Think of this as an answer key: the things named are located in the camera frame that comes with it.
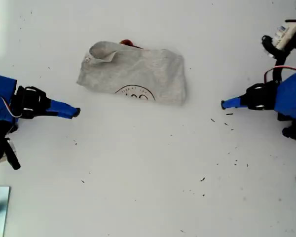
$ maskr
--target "cloth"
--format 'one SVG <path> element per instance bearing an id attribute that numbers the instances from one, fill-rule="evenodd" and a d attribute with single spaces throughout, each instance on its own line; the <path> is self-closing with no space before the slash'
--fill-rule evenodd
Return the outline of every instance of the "cloth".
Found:
<path id="1" fill-rule="evenodd" d="M 77 83 L 88 89 L 180 105 L 185 101 L 183 57 L 101 41 L 83 59 Z"/>

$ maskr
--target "red object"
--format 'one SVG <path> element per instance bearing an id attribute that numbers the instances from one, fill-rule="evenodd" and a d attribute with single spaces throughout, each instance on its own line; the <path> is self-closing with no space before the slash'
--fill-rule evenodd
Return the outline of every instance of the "red object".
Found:
<path id="1" fill-rule="evenodd" d="M 130 46 L 130 47 L 140 48 L 140 47 L 138 47 L 138 46 L 135 46 L 135 45 L 133 44 L 133 42 L 131 42 L 129 39 L 124 39 L 124 40 L 122 40 L 120 43 L 121 43 L 121 44 L 124 44 L 124 45 L 127 45 L 127 46 Z"/>

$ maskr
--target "white table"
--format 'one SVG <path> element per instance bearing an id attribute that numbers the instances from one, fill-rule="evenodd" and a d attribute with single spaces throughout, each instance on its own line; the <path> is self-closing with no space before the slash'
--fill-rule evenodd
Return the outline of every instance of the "white table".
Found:
<path id="1" fill-rule="evenodd" d="M 220 108 L 274 65 L 260 38 L 287 18 L 294 0 L 0 0 L 0 75 L 81 107 L 10 136 L 22 167 L 0 164 L 12 187 L 5 237 L 296 236 L 288 123 Z M 184 56 L 184 106 L 75 83 L 91 45 L 123 39 Z"/>

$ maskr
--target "metal plate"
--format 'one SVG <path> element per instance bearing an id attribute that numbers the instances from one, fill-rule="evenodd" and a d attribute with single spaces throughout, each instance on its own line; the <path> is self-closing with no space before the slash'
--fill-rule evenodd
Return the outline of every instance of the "metal plate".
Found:
<path id="1" fill-rule="evenodd" d="M 3 237 L 10 187 L 0 187 L 0 237 Z"/>

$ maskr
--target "cable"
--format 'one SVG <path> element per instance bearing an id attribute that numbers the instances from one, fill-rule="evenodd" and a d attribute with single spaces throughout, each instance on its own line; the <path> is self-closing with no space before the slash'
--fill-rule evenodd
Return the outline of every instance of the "cable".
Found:
<path id="1" fill-rule="evenodd" d="M 9 104 L 7 103 L 7 101 L 6 101 L 1 95 L 0 95 L 0 98 L 2 99 L 4 105 L 6 106 L 6 109 L 7 109 L 8 112 L 11 114 L 12 117 L 14 117 L 14 118 L 20 118 L 20 117 L 22 116 L 22 114 L 19 115 L 19 116 L 14 115 L 14 114 L 12 113 L 12 111 L 11 111 L 11 109 L 10 109 L 10 106 L 9 106 Z"/>
<path id="2" fill-rule="evenodd" d="M 290 67 L 290 66 L 285 66 L 285 65 L 281 65 L 281 66 L 275 66 L 274 68 L 271 68 L 270 70 L 266 71 L 264 73 L 264 83 L 267 83 L 267 73 L 276 69 L 276 68 L 284 68 L 284 69 L 291 69 L 291 70 L 295 70 L 296 71 L 296 68 L 294 67 Z"/>

